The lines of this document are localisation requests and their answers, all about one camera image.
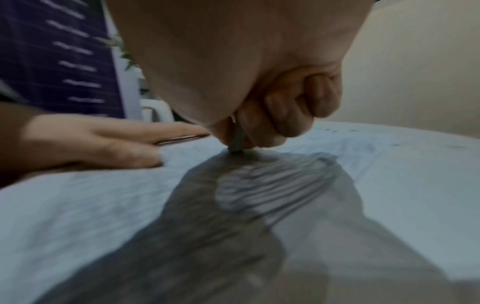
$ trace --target wall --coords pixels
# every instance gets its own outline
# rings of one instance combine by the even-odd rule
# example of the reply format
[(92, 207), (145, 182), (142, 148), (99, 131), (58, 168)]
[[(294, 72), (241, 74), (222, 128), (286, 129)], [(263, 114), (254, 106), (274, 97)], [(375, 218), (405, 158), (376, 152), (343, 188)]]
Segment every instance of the wall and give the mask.
[(480, 137), (480, 0), (383, 0), (344, 62), (330, 120)]

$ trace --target paper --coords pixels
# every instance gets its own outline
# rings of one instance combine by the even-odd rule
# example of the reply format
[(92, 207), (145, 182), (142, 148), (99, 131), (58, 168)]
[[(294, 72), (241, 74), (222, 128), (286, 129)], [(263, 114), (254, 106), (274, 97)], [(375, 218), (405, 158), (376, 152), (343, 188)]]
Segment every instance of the paper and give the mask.
[(41, 176), (5, 189), (0, 216), (12, 220), (2, 226), (0, 298), (248, 302), (342, 204), (341, 179), (353, 184), (389, 143), (313, 130), (231, 156), (206, 138), (162, 148), (164, 168)]

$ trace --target beige wall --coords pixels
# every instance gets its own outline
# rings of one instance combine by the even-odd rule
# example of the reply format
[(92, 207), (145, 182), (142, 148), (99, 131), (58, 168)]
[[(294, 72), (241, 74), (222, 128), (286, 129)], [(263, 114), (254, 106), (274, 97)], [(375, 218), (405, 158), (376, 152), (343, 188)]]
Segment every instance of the beige wall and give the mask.
[(330, 119), (480, 137), (480, 0), (382, 2), (345, 59)]

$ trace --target pencil strokes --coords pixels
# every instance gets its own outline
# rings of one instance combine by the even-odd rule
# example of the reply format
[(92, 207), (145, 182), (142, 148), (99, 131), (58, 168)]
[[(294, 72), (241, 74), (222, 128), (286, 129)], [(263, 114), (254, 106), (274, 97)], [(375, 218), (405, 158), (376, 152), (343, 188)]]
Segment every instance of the pencil strokes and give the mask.
[[(65, 189), (70, 195), (78, 193), (79, 199), (63, 196), (52, 210), (54, 217), (32, 240), (32, 259), (20, 274), (23, 285), (38, 283), (36, 272), (54, 273), (46, 267), (60, 259), (79, 259), (95, 250), (87, 245), (112, 242), (110, 247), (115, 247), (109, 239), (115, 238), (115, 229), (145, 222), (141, 214), (151, 218), (148, 224), (119, 248), (74, 271), (36, 303), (245, 302), (277, 274), (292, 240), (300, 237), (281, 223), (318, 203), (339, 170), (328, 154), (222, 153), (189, 170), (173, 191), (166, 190), (166, 172), (160, 169), (133, 180), (119, 178), (114, 191), (97, 189), (95, 197), (87, 190), (92, 181), (100, 181), (79, 175)], [(142, 185), (140, 175), (145, 174), (150, 174), (150, 183)], [(165, 203), (163, 196), (170, 192)], [(114, 199), (105, 206), (108, 195)], [(58, 231), (60, 222), (64, 232)], [(284, 230), (291, 238), (279, 237)], [(61, 245), (47, 250), (56, 241)]]

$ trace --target finger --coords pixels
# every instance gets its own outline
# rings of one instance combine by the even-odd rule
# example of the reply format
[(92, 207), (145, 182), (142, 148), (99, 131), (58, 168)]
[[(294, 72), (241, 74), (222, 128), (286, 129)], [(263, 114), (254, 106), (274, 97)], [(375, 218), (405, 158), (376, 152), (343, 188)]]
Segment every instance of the finger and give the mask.
[(251, 143), (257, 147), (275, 147), (286, 140), (278, 133), (259, 102), (247, 99), (237, 111), (241, 124)]
[(77, 140), (77, 161), (114, 168), (151, 168), (162, 164), (159, 148), (154, 145), (95, 135)]
[(305, 96), (308, 108), (318, 118), (325, 118), (333, 114), (341, 101), (341, 76), (332, 80), (323, 75), (315, 75), (305, 80)]
[(88, 124), (90, 129), (100, 136), (151, 144), (177, 137), (209, 134), (208, 131), (201, 126), (183, 122), (144, 123), (99, 117), (86, 117), (82, 122)]
[(292, 87), (269, 93), (266, 108), (278, 132), (285, 137), (296, 137), (308, 131), (314, 123), (305, 98)]
[(231, 117), (216, 124), (206, 126), (206, 129), (226, 146), (228, 146), (234, 138), (235, 125)]

